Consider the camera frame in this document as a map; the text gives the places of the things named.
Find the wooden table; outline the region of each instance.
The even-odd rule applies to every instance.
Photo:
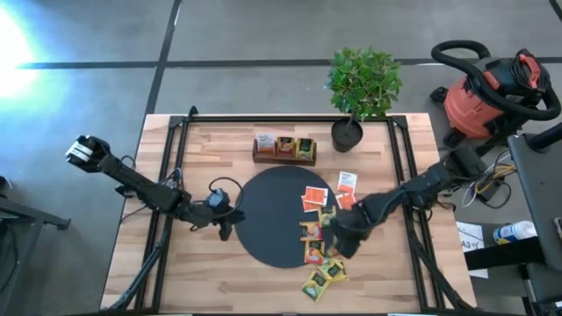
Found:
[[[428,114],[407,114],[418,172],[439,159]],[[148,115],[137,154],[137,170],[158,177],[169,115]],[[318,161],[306,167],[320,175],[334,190],[341,170],[358,174],[357,198],[396,186],[388,128],[382,123],[363,123],[364,137],[346,154],[331,145],[330,123],[190,123],[184,153],[185,188],[194,199],[208,194],[207,184],[218,176],[231,176],[242,185],[272,164],[254,164],[252,141],[256,133],[308,137],[318,142]],[[174,150],[177,148],[175,137]],[[405,173],[406,154],[398,135]],[[170,171],[176,153],[172,152]],[[220,184],[234,200],[238,189]],[[140,202],[126,203],[124,214]],[[149,211],[128,218],[120,226],[102,307],[114,303],[141,266]],[[475,305],[472,285],[460,246],[453,212],[434,208],[430,229],[440,269],[465,301]],[[191,224],[174,222],[162,291],[161,312],[418,312],[410,251],[401,210],[371,233],[369,240],[345,261],[349,280],[329,286],[313,302],[300,287],[313,266],[276,269],[249,255],[236,233],[220,241],[217,227],[195,233]],[[429,273],[424,271],[432,301]],[[147,302],[152,298],[149,279]]]

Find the gray floor tile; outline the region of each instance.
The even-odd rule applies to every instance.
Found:
[[[42,70],[18,95],[0,98],[0,173],[23,204],[72,218],[41,235],[11,315],[96,311],[123,198],[107,176],[65,162],[79,134],[134,155],[154,70]]]
[[[553,56],[561,28],[542,0],[186,0],[170,59],[331,58],[346,46],[427,58],[445,40],[478,40],[502,57],[523,47]]]
[[[555,90],[562,98],[562,66],[546,65]],[[157,113],[186,113],[196,105],[202,113],[322,113],[336,112],[331,92],[323,89],[328,67],[167,69],[156,106]],[[403,66],[403,88],[391,112],[427,112],[437,145],[449,122],[440,104],[429,99],[432,90],[448,87],[463,77],[445,66]],[[554,122],[529,122],[528,131]]]
[[[173,0],[8,0],[3,59],[157,61]]]

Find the black round mat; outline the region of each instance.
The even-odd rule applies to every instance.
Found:
[[[267,169],[244,185],[240,209],[246,219],[235,225],[241,244],[260,262],[277,268],[305,265],[305,242],[300,241],[299,222],[318,221],[318,212],[304,212],[301,196],[306,186],[328,189],[328,205],[336,205],[334,192],[314,172],[300,167]],[[325,249],[333,234],[322,229]]]

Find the vacuum hose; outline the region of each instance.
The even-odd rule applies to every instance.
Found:
[[[558,123],[539,135],[536,135],[531,139],[527,139],[527,143],[529,144],[529,147],[534,150],[539,150],[544,149],[559,140],[562,140],[562,123]]]
[[[450,40],[437,44],[431,50],[431,57],[433,57],[436,61],[456,68],[471,78],[474,78],[479,83],[478,95],[483,97],[490,106],[501,111],[510,111],[532,120],[551,120],[560,114],[560,101],[550,85],[545,89],[543,94],[543,101],[546,105],[546,110],[531,109],[521,106],[520,104],[511,102],[505,97],[499,95],[488,83],[484,74],[482,74],[482,72],[470,62],[443,54],[443,51],[453,48],[465,48],[472,50],[478,54],[480,59],[490,57],[490,52],[484,45],[473,40]]]

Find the shop vacuum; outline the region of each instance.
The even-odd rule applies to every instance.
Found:
[[[455,48],[469,49],[479,60],[472,64],[443,53]],[[464,139],[487,139],[477,148],[482,156],[496,145],[506,145],[507,137],[528,120],[546,121],[560,114],[548,71],[527,49],[503,60],[491,57],[479,42],[451,40],[435,46],[431,57],[466,74],[448,89],[439,87],[430,95],[447,112],[450,130],[443,143],[448,147]],[[537,108],[541,100],[545,110]]]

